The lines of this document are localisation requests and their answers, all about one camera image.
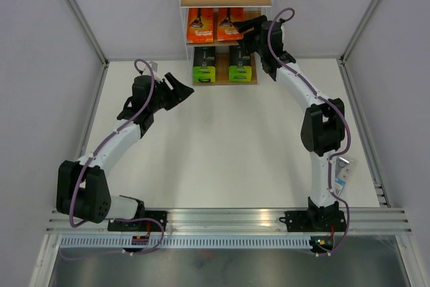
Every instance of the orange box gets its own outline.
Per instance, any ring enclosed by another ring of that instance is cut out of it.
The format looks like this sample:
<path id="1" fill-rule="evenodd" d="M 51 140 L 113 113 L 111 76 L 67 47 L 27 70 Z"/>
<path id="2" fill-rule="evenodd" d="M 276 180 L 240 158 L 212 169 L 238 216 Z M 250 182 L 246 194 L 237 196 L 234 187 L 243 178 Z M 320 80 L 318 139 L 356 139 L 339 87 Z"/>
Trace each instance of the orange box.
<path id="1" fill-rule="evenodd" d="M 243 35 L 233 27 L 234 22 L 245 20 L 243 8 L 220 8 L 218 10 L 217 40 L 241 40 Z"/>
<path id="2" fill-rule="evenodd" d="M 214 10 L 190 8 L 188 12 L 187 41 L 212 43 L 214 41 Z"/>

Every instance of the green box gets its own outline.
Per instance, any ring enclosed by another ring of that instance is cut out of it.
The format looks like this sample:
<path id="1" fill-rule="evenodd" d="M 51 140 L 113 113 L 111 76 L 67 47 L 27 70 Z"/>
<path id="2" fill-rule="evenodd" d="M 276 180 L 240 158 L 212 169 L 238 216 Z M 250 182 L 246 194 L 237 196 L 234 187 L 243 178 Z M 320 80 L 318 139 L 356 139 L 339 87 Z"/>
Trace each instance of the green box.
<path id="1" fill-rule="evenodd" d="M 215 82 L 215 47 L 194 48 L 193 82 Z"/>
<path id="2" fill-rule="evenodd" d="M 230 46 L 228 79 L 230 82 L 251 82 L 251 57 L 240 46 Z"/>

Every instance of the black joint motor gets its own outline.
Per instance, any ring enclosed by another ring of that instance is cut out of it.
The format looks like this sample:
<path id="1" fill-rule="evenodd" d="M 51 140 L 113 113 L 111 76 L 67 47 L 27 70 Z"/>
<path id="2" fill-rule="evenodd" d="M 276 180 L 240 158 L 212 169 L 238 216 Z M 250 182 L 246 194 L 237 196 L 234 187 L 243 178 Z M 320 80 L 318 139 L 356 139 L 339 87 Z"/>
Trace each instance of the black joint motor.
<path id="1" fill-rule="evenodd" d="M 244 21 L 235 22 L 233 26 L 240 32 L 246 32 L 243 39 L 239 40 L 239 46 L 247 53 L 258 53 L 261 58 L 263 70 L 276 81 L 276 70 L 281 67 L 273 57 L 267 43 L 269 28 L 272 21 L 268 21 L 265 15 Z M 271 31 L 270 44 L 275 55 L 284 63 L 295 63 L 296 59 L 284 50 L 282 42 L 281 22 L 275 22 Z"/>
<path id="2" fill-rule="evenodd" d="M 132 96 L 126 100 L 124 109 L 117 119 L 129 120 L 144 105 L 151 90 L 151 76 L 140 75 L 134 79 L 132 86 Z M 160 109 L 170 110 L 187 99 L 194 90 L 182 84 L 171 74 L 167 73 L 165 79 L 155 81 L 153 95 L 149 104 L 139 116 L 134 119 L 134 123 L 140 126 L 140 135 L 143 136 L 154 122 L 154 114 Z"/>
<path id="3" fill-rule="evenodd" d="M 82 165 L 76 161 L 64 161 L 58 168 L 56 209 L 69 214 L 73 190 L 75 189 Z M 88 167 L 84 173 L 85 188 L 79 188 L 73 215 L 86 221 L 100 223 L 108 215 L 111 197 L 104 170 Z"/>
<path id="4" fill-rule="evenodd" d="M 329 99 L 345 115 L 341 99 Z M 300 138 L 307 151 L 323 156 L 327 151 L 337 151 L 345 138 L 341 117 L 328 104 L 312 105 L 304 113 Z"/>

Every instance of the wire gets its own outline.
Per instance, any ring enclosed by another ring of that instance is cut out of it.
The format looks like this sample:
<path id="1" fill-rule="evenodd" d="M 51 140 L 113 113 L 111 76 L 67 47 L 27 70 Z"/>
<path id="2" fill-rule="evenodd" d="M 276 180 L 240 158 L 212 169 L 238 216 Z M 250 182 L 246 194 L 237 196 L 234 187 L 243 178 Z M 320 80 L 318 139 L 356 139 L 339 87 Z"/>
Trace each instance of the wire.
<path id="1" fill-rule="evenodd" d="M 144 238 L 145 239 L 149 239 L 150 238 L 150 236 L 151 236 L 151 223 L 148 221 L 148 222 L 146 222 L 146 235 L 144 236 Z"/>
<path id="2" fill-rule="evenodd" d="M 330 227 L 331 227 L 331 235 L 329 237 L 329 240 L 332 240 L 334 239 L 334 236 L 335 236 L 335 227 L 333 226 L 333 224 L 330 224 Z"/>
<path id="3" fill-rule="evenodd" d="M 145 103 L 143 104 L 143 106 L 139 109 L 139 111 L 137 111 L 137 113 L 135 113 L 135 115 L 133 115 L 133 117 L 131 117 L 129 120 L 127 120 L 125 123 L 123 123 L 123 125 L 121 125 L 120 127 L 118 127 L 118 129 L 116 129 L 115 131 L 113 131 L 111 134 L 109 134 L 106 138 L 103 139 L 103 141 L 97 146 L 97 148 L 93 151 L 93 154 L 91 157 L 88 158 L 88 160 L 85 162 L 84 166 L 81 169 L 81 172 L 79 173 L 78 176 L 78 180 L 76 181 L 76 185 L 75 185 L 75 189 L 73 190 L 73 195 L 72 195 L 72 200 L 70 203 L 70 209 L 69 209 L 69 223 L 70 226 L 72 228 L 77 228 L 79 226 L 81 226 L 82 224 L 84 224 L 86 222 L 86 220 L 82 220 L 79 223 L 75 223 L 73 220 L 73 213 L 75 211 L 75 204 L 76 204 L 76 198 L 78 195 L 78 191 L 79 191 L 79 186 L 82 183 L 85 171 L 87 170 L 89 164 L 91 164 L 91 162 L 96 158 L 97 154 L 100 152 L 100 150 L 113 138 L 115 137 L 115 135 L 117 135 L 121 130 L 123 130 L 125 127 L 127 127 L 131 122 L 133 122 L 137 117 L 139 117 L 139 115 L 143 112 L 143 110 L 147 107 L 147 105 L 149 104 L 149 101 L 151 100 L 151 97 L 153 96 L 153 92 L 154 92 L 154 87 L 155 87 L 155 76 L 154 76 L 154 71 L 152 69 L 152 67 L 149 65 L 148 62 L 146 62 L 145 60 L 138 58 L 137 60 L 134 61 L 134 68 L 140 73 L 143 74 L 143 71 L 140 70 L 137 67 L 137 63 L 142 62 L 146 65 L 146 67 L 148 67 L 149 69 L 149 73 L 151 75 L 151 80 L 150 80 L 150 89 L 149 89 L 149 94 L 148 97 L 145 101 Z"/>
<path id="4" fill-rule="evenodd" d="M 325 249 L 322 245 L 318 245 L 318 248 L 320 248 L 320 249 L 322 249 L 322 250 L 324 250 L 324 251 L 326 251 L 326 252 L 328 252 L 328 253 L 332 253 L 333 252 L 333 249 Z"/>
<path id="5" fill-rule="evenodd" d="M 158 249 L 158 247 L 161 245 L 161 243 L 163 243 L 163 240 L 164 240 L 164 237 L 165 237 L 164 228 L 163 228 L 162 224 L 159 221 L 157 221 L 157 220 L 155 220 L 153 218 L 132 218 L 130 220 L 125 219 L 125 218 L 116 218 L 115 221 L 118 221 L 118 222 L 143 222 L 143 221 L 148 221 L 148 223 L 149 222 L 155 223 L 160 228 L 160 230 L 161 230 L 160 239 L 157 241 L 157 243 L 155 244 L 154 247 L 151 247 L 149 249 L 144 249 L 142 251 L 137 251 L 137 252 L 127 252 L 127 251 L 124 251 L 124 250 L 109 250 L 109 251 L 104 251 L 104 252 L 99 252 L 99 253 L 92 253 L 91 255 L 84 255 L 82 257 L 68 257 L 68 256 L 66 256 L 66 255 L 64 255 L 62 253 L 62 249 L 60 248 L 60 249 L 58 249 L 58 254 L 60 255 L 60 257 L 62 259 L 67 260 L 67 261 L 80 261 L 80 260 L 86 260 L 86 259 L 89 259 L 89 258 L 92 258 L 92 257 L 97 257 L 99 255 L 111 255 L 111 254 L 116 254 L 116 253 L 127 253 L 128 255 L 134 255 L 134 254 L 136 254 L 136 255 L 145 255 L 147 253 L 151 253 L 151 252 L 155 251 L 156 249 Z"/>
<path id="6" fill-rule="evenodd" d="M 327 105 L 329 105 L 329 107 L 331 108 L 331 109 L 333 109 L 335 112 L 336 112 L 336 114 L 340 117 L 340 119 L 342 120 L 342 123 L 343 123 L 343 125 L 344 125 L 344 127 L 345 127 L 345 131 L 346 131 L 346 133 L 347 133 L 347 145 L 346 145 L 346 147 L 345 147 L 345 149 L 343 149 L 342 151 L 340 151 L 340 152 L 338 152 L 338 153 L 333 153 L 332 155 L 330 155 L 329 156 L 329 167 L 328 167 L 328 169 L 329 169 L 329 174 L 328 174 L 328 183 L 329 183 L 329 192 L 330 192 L 330 194 L 332 195 L 332 197 L 334 197 L 334 199 L 336 199 L 337 201 L 339 201 L 339 202 L 342 202 L 342 203 L 344 203 L 344 205 L 345 205 L 345 207 L 346 207 L 346 209 L 347 209 L 347 224 L 346 224 L 346 228 L 345 228 L 345 232 L 343 233 L 343 236 L 341 237 L 341 240 L 339 241 L 339 243 L 335 246 L 335 247 L 333 247 L 333 249 L 330 251 L 330 253 L 333 253 L 334 251 L 336 251 L 336 250 L 338 250 L 338 248 L 340 248 L 340 246 L 342 245 L 342 243 L 344 242 L 344 240 L 345 240 L 345 237 L 347 236 L 347 233 L 348 233 L 348 230 L 349 230 L 349 222 L 350 222 L 350 214 L 349 214 L 349 205 L 348 205 L 348 203 L 344 200 L 344 199 L 342 199 L 342 198 L 340 198 L 340 197 L 338 197 L 335 193 L 334 193 L 334 189 L 333 189 L 333 186 L 332 186 L 332 178 L 331 178 L 331 170 L 332 170 L 332 162 L 333 162 L 333 159 L 335 158 L 335 157 L 337 157 L 337 156 L 340 156 L 340 155 L 344 155 L 348 150 L 349 150 L 349 148 L 351 147 L 351 131 L 350 131 L 350 129 L 349 129 L 349 126 L 348 126 L 348 123 L 347 123 L 347 121 L 346 121 L 346 119 L 345 119 L 345 117 L 343 116 L 343 114 L 342 114 L 342 112 L 334 105 L 334 104 L 332 104 L 329 100 L 327 100 L 327 99 L 325 99 L 325 98 L 323 98 L 323 97 L 321 97 L 320 95 L 318 95 L 318 91 L 312 86 L 312 84 L 310 84 L 310 82 L 306 79 L 306 77 L 304 76 L 304 75 L 302 75 L 301 73 L 299 73 L 298 71 L 296 71 L 294 68 L 292 68 L 292 67 L 289 67 L 286 63 L 284 63 L 284 62 L 282 62 L 277 56 L 276 56 L 276 54 L 275 54 L 275 52 L 273 51 L 273 48 L 272 48 L 272 46 L 271 46 L 271 33 L 272 33 L 272 30 L 273 30 L 273 27 L 274 27 L 274 25 L 275 25 L 275 22 L 280 18 L 280 16 L 283 14 L 283 13 L 285 13 L 286 11 L 291 11 L 291 16 L 288 18 L 288 19 L 285 19 L 284 20 L 284 22 L 288 22 L 288 21 L 290 21 L 294 16 L 295 16 L 295 14 L 296 14 L 296 11 L 293 9 L 293 8 L 291 8 L 291 7 L 287 7 L 287 8 L 284 8 L 283 10 L 281 10 L 276 16 L 275 16 L 275 18 L 273 19 L 273 21 L 271 22 L 271 24 L 270 24 L 270 27 L 269 27 L 269 32 L 267 33 L 267 45 L 268 45 L 268 47 L 269 47 L 269 51 L 270 51 L 270 53 L 272 54 L 272 56 L 274 57 L 274 59 L 281 65 L 281 66 L 283 66 L 283 67 L 285 67 L 287 70 L 289 70 L 289 71 L 291 71 L 295 76 L 297 76 L 297 77 L 299 77 L 302 81 L 303 81 L 303 83 L 304 84 L 306 84 L 306 86 L 309 88 L 309 90 L 315 95 L 315 96 L 317 96 L 317 99 L 319 99 L 319 100 L 321 100 L 322 102 L 324 102 L 325 104 L 327 104 Z"/>

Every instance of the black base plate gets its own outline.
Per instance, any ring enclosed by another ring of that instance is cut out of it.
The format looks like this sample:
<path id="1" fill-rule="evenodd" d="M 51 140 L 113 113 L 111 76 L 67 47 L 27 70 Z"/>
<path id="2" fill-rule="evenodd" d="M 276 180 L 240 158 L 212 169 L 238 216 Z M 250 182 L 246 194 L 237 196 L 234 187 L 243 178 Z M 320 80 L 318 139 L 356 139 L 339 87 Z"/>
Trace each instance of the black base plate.
<path id="1" fill-rule="evenodd" d="M 167 224 L 167 212 L 166 211 L 152 211 L 152 210 L 146 210 L 145 211 L 145 218 L 153 218 L 154 220 L 157 220 L 161 223 L 163 226 L 163 229 L 166 229 Z M 155 223 L 150 223 L 150 231 L 151 232 L 161 232 L 158 225 Z M 143 222 L 119 222 L 119 221 L 113 221 L 109 222 L 108 224 L 108 231 L 111 232 L 146 232 L 147 229 L 147 223 L 146 221 Z"/>
<path id="2" fill-rule="evenodd" d="M 279 219 L 286 224 L 288 232 L 331 232 L 330 224 L 334 226 L 336 232 L 345 232 L 347 227 L 342 211 L 337 211 L 329 219 L 318 224 L 312 223 L 307 211 L 287 211 L 285 217 Z"/>

